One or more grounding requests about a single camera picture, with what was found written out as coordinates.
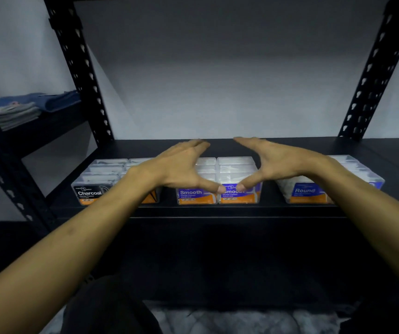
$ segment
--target person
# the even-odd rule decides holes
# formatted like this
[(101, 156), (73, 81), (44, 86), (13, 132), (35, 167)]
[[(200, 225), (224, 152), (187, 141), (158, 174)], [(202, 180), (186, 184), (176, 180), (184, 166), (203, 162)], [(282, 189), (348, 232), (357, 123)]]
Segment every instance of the person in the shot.
[[(235, 140), (256, 151), (261, 158), (261, 168), (242, 180), (237, 190), (249, 189), (269, 179), (309, 177), (324, 188), (399, 276), (397, 200), (317, 152), (258, 138)], [(98, 201), (3, 270), (0, 273), (0, 334), (40, 332), (68, 302), (133, 211), (154, 188), (198, 187), (224, 193), (222, 185), (201, 178), (195, 171), (197, 158), (208, 146), (209, 143), (202, 140), (178, 143), (131, 168)], [(65, 320), (62, 333), (160, 333), (151, 313), (129, 296), (118, 280), (89, 284), (73, 301), (67, 306), (68, 324)], [(87, 323), (71, 321), (83, 316), (81, 312), (85, 313)]]

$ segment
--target folded gray cloth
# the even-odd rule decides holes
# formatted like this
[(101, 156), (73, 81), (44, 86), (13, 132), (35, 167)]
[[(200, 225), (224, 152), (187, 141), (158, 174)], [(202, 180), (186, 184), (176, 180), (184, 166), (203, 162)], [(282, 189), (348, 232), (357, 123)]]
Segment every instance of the folded gray cloth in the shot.
[(15, 128), (24, 123), (35, 120), (41, 114), (35, 103), (12, 103), (0, 107), (0, 128), (3, 131)]

